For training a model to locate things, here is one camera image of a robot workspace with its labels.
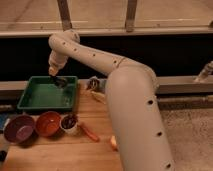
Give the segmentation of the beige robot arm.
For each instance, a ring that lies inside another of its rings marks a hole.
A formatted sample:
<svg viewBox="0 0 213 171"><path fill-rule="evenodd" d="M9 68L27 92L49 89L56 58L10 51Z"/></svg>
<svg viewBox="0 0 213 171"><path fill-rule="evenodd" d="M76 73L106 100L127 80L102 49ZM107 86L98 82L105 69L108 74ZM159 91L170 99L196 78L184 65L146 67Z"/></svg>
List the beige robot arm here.
<svg viewBox="0 0 213 171"><path fill-rule="evenodd" d="M73 30L49 37L49 74L75 59L107 77L105 98L123 171L175 171L159 111L155 72L125 56L80 44Z"/></svg>

